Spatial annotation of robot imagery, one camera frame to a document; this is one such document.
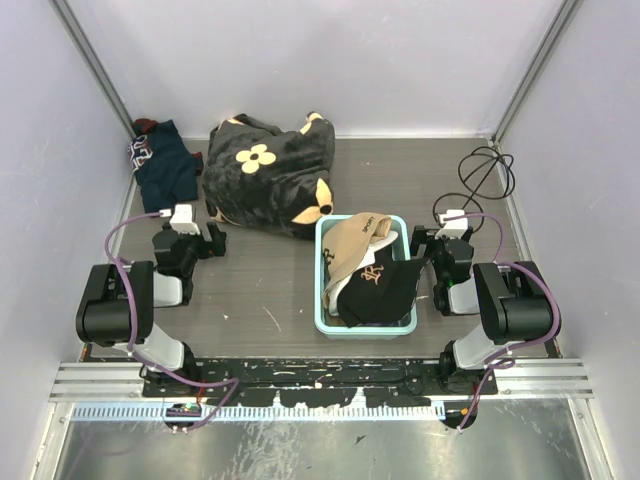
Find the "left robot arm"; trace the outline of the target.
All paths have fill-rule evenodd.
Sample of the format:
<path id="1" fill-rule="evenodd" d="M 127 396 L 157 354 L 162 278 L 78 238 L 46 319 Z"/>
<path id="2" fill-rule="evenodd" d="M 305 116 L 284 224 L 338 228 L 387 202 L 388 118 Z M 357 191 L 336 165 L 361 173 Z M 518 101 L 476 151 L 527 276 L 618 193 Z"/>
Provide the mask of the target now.
<path id="1" fill-rule="evenodd" d="M 155 259 L 92 267 L 76 314 L 76 333 L 86 343 L 114 348 L 143 364 L 142 377 L 178 396 L 204 386 L 191 348 L 156 322 L 162 308 L 187 306 L 198 261 L 223 257 L 227 234 L 207 224 L 209 236 L 181 233 L 165 224 L 152 238 Z"/>

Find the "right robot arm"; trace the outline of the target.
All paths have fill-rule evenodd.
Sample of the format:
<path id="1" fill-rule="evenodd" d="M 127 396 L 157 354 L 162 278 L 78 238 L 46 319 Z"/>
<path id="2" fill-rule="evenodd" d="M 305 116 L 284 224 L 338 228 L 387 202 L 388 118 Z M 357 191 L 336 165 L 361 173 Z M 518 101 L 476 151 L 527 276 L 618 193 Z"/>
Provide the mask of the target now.
<path id="1" fill-rule="evenodd" d="M 433 303 L 445 316 L 477 315 L 480 324 L 465 337 L 449 342 L 441 352 L 435 380 L 447 392 L 459 394 L 482 376 L 485 360 L 518 343 L 533 341 L 561 325 L 533 262 L 516 268 L 476 263 L 471 227 L 413 229 L 410 252 L 422 253 L 433 267 Z"/>

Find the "black cap gold logo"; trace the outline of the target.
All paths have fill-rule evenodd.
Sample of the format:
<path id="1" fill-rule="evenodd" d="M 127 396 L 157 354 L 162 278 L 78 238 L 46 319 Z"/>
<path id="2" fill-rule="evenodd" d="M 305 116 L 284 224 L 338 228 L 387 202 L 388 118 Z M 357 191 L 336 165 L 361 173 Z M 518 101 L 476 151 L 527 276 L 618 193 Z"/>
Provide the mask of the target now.
<path id="1" fill-rule="evenodd" d="M 420 259 L 394 260 L 390 247 L 376 251 L 338 293 L 338 317 L 348 327 L 399 322 L 415 304 L 425 266 Z"/>

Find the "tan cap black logo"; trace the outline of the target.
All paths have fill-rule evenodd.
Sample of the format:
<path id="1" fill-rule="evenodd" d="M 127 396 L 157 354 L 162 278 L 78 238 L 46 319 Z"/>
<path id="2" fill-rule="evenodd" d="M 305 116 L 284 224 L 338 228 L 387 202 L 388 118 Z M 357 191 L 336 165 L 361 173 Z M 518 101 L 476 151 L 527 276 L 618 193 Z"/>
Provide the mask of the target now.
<path id="1" fill-rule="evenodd" d="M 385 240 L 391 225 L 389 215 L 361 212 L 340 220 L 323 235 L 321 253 L 327 267 L 328 283 L 322 304 L 326 309 L 330 305 L 331 289 L 359 268 L 370 245 Z"/>

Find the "black floral fleece blanket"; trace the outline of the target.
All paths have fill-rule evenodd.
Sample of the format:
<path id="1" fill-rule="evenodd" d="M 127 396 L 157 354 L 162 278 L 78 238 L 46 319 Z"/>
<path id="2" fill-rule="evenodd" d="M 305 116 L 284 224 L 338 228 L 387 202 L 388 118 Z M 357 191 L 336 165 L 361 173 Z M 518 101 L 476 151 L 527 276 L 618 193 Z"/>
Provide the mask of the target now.
<path id="1" fill-rule="evenodd" d="M 246 114 L 226 119 L 210 132 L 207 212 L 220 223 L 311 240 L 334 211 L 334 155 L 334 126 L 317 112 L 288 131 Z"/>

